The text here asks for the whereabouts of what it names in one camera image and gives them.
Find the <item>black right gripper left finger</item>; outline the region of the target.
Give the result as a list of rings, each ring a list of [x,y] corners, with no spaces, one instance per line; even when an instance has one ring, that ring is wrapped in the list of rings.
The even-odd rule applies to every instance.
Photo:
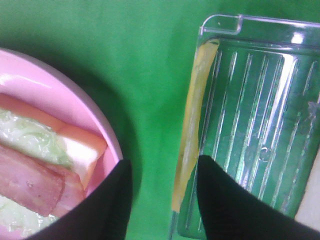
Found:
[[[123,240],[132,202],[132,164],[123,159],[81,204],[30,239]]]

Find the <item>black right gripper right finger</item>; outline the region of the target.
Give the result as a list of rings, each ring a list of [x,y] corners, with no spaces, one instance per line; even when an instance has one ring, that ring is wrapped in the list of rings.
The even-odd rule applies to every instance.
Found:
[[[238,185],[209,155],[197,161],[196,194],[209,240],[318,240],[320,233]]]

